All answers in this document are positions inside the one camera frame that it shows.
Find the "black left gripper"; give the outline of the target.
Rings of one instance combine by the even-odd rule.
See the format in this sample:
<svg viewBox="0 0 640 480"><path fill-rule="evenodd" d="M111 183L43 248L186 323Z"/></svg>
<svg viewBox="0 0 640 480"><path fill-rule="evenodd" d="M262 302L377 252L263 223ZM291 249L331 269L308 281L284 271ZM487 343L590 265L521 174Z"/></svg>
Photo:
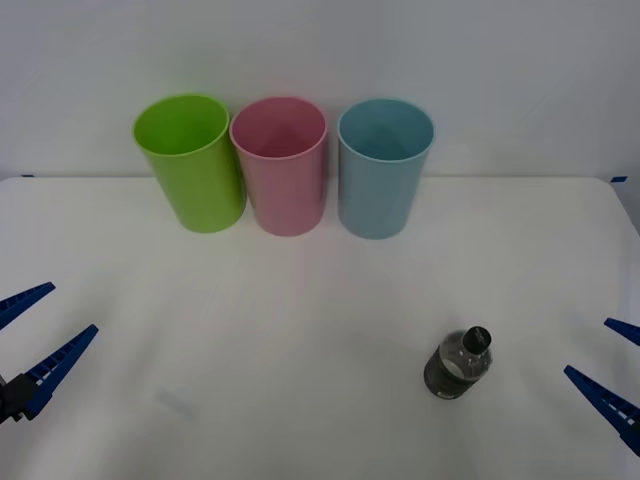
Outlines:
<svg viewBox="0 0 640 480"><path fill-rule="evenodd" d="M36 302L55 290L46 282L0 301L0 329L4 329ZM51 400L54 391L98 334L90 325L43 361L8 382L8 413L5 387L0 377L0 416L33 420Z"/></svg>

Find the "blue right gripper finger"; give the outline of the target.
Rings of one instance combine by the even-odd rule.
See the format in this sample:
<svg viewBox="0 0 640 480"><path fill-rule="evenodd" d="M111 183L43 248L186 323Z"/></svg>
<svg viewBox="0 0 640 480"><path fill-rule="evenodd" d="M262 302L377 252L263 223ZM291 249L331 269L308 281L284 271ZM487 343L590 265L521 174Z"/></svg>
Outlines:
<svg viewBox="0 0 640 480"><path fill-rule="evenodd" d="M604 325L636 346L640 346L640 327L613 318L607 318Z"/></svg>
<svg viewBox="0 0 640 480"><path fill-rule="evenodd" d="M626 446L639 456L639 408L572 366L566 366L564 374L614 428Z"/></svg>

